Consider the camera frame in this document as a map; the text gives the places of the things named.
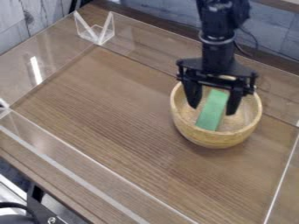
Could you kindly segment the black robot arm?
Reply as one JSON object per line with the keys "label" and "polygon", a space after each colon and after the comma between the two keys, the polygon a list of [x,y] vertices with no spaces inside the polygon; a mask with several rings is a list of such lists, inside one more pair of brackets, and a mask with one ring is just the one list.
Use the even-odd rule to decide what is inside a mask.
{"label": "black robot arm", "polygon": [[177,79],[190,106],[202,102],[205,86],[229,90],[227,115],[242,98],[255,93],[258,73],[235,59],[237,30],[250,18],[249,0],[197,0],[201,16],[202,56],[177,60]]}

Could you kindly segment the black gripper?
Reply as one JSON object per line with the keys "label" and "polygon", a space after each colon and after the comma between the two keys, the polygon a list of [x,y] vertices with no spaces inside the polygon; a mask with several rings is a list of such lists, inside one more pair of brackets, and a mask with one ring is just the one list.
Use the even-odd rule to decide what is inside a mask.
{"label": "black gripper", "polygon": [[202,56],[177,60],[177,79],[190,106],[197,109],[205,86],[229,90],[227,116],[239,108],[243,95],[255,92],[258,73],[235,59],[235,37],[215,38],[201,34]]}

